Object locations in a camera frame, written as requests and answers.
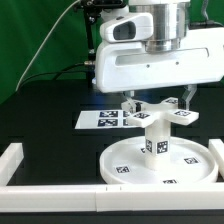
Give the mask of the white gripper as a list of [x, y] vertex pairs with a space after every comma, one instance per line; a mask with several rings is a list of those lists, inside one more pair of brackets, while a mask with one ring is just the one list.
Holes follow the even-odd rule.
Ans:
[[106, 92], [124, 92], [130, 113], [141, 110], [134, 92], [187, 85], [182, 96], [184, 109], [200, 83], [224, 77], [224, 28], [190, 30], [177, 50], [148, 53], [141, 42], [102, 42], [95, 64], [96, 85]]

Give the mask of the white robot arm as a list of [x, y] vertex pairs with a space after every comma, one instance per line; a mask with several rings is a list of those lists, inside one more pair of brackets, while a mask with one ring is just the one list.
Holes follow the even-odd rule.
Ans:
[[224, 77], [224, 28], [188, 28], [190, 0], [129, 0], [129, 11], [103, 23], [96, 53], [97, 88], [123, 92], [125, 108], [141, 109], [132, 91], [185, 85], [191, 99], [200, 83]]

